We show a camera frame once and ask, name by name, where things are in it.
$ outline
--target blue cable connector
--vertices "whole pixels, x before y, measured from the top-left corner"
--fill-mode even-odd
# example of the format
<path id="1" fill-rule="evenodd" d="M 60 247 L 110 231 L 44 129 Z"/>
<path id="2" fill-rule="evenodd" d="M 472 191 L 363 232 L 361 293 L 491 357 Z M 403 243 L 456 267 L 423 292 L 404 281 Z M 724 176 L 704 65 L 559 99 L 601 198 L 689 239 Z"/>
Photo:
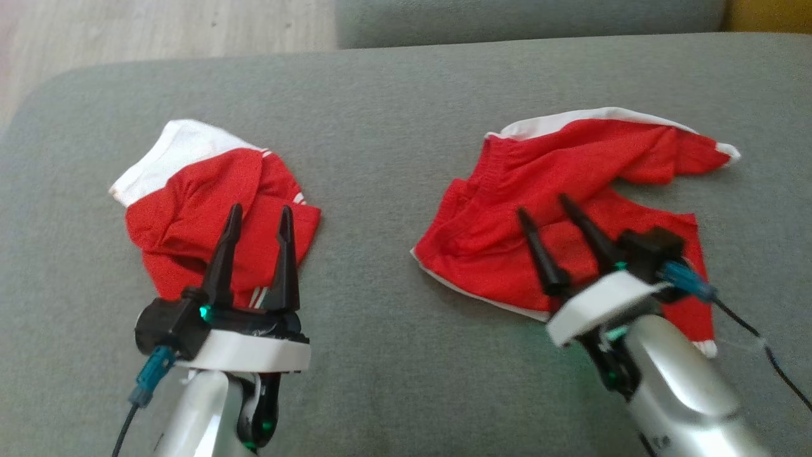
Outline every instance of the blue cable connector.
<path id="1" fill-rule="evenodd" d="M 703 302 L 712 302 L 716 297 L 716 288 L 702 279 L 694 270 L 677 262 L 666 262 L 662 270 L 663 280 L 674 287 L 695 295 Z"/>
<path id="2" fill-rule="evenodd" d="M 169 346 L 158 346 L 147 359 L 136 377 L 136 388 L 127 400 L 139 408 L 145 408 L 152 400 L 153 392 L 164 376 L 175 365 L 175 352 Z"/>

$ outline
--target gray fabric surface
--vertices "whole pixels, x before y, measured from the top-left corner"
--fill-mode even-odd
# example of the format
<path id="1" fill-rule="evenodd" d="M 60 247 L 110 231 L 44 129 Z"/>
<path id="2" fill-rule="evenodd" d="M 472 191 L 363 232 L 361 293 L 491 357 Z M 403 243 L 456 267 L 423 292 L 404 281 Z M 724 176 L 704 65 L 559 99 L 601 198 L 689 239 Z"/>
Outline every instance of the gray fabric surface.
<path id="1" fill-rule="evenodd" d="M 263 455 L 644 455 L 580 348 L 463 297 L 408 250 L 482 136 L 621 106 L 738 146 L 734 168 L 623 191 L 698 215 L 722 297 L 812 392 L 812 39 L 769 34 L 569 38 L 69 72 L 20 108 L 0 145 L 0 455 L 107 455 L 144 358 L 153 287 L 106 191 L 171 119 L 279 153 L 323 210 L 301 269 L 308 372 L 285 376 Z M 717 364 L 776 455 L 812 454 L 812 417 L 744 331 L 715 313 Z M 147 455 L 177 370 L 136 417 Z"/>
<path id="2" fill-rule="evenodd" d="M 339 46 L 719 30 L 724 0 L 336 0 Z"/>

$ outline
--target light wood floor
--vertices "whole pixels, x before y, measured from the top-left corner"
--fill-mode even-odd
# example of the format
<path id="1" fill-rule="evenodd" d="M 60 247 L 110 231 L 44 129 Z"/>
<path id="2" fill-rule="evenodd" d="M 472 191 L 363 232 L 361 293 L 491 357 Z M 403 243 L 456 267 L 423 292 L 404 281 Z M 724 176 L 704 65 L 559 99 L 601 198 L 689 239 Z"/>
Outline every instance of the light wood floor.
<path id="1" fill-rule="evenodd" d="M 0 0 L 0 131 L 72 68 L 333 50 L 333 11 L 333 0 Z"/>

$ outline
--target red fabric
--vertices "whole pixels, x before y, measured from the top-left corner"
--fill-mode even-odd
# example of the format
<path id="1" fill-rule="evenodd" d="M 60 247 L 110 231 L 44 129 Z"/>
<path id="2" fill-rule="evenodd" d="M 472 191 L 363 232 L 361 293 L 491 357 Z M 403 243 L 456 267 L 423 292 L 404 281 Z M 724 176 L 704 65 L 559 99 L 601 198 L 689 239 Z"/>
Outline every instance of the red fabric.
<path id="1" fill-rule="evenodd" d="M 321 210 L 293 203 L 300 191 L 277 155 L 236 149 L 182 168 L 162 189 L 130 205 L 125 220 L 158 294 L 176 300 L 185 286 L 203 281 L 231 205 L 240 203 L 231 288 L 235 306 L 246 307 L 254 290 L 273 279 L 284 205 L 293 210 L 297 261 L 307 253 Z"/>
<path id="2" fill-rule="evenodd" d="M 662 185 L 677 174 L 709 172 L 730 159 L 715 147 L 716 141 L 678 128 L 622 120 L 576 120 L 523 141 L 489 136 L 471 177 L 451 183 L 415 256 L 470 294 L 549 311 L 516 209 L 528 210 L 553 256 L 583 284 L 595 279 L 597 267 L 561 209 L 558 196 L 566 193 L 612 237 L 655 225 L 677 233 L 686 240 L 685 257 L 705 276 L 693 215 L 641 207 L 609 184 L 622 178 Z M 665 307 L 665 314 L 692 341 L 713 339 L 711 309 L 696 298 Z"/>

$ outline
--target folded red shirt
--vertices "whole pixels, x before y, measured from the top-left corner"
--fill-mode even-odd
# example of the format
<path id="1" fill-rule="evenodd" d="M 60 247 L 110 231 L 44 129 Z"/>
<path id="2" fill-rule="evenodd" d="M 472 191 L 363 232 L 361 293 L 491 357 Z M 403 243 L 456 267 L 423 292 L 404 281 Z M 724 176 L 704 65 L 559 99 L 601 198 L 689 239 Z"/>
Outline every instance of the folded red shirt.
<path id="1" fill-rule="evenodd" d="M 616 179 L 664 185 L 675 175 L 702 174 L 739 159 L 735 147 L 691 128 L 623 108 L 570 111 L 489 133 L 471 177 L 449 186 L 434 222 L 412 250 L 421 268 L 444 285 L 537 320 L 550 303 L 535 276 L 516 209 L 525 207 L 552 255 L 573 282 L 596 278 L 597 266 L 578 229 L 563 213 L 566 193 L 612 237 L 655 225 L 677 233 L 685 258 L 703 276 L 696 218 L 642 207 L 610 186 Z M 713 356 L 710 307 L 685 298 L 665 316 Z"/>
<path id="2" fill-rule="evenodd" d="M 196 120 L 173 120 L 153 148 L 110 188 L 126 208 L 130 239 L 142 251 L 161 298 L 200 285 L 231 205 L 243 207 L 231 288 L 236 307 L 255 307 L 274 277 L 276 233 L 293 212 L 296 259 L 313 240 L 321 210 L 307 205 L 278 155 Z"/>

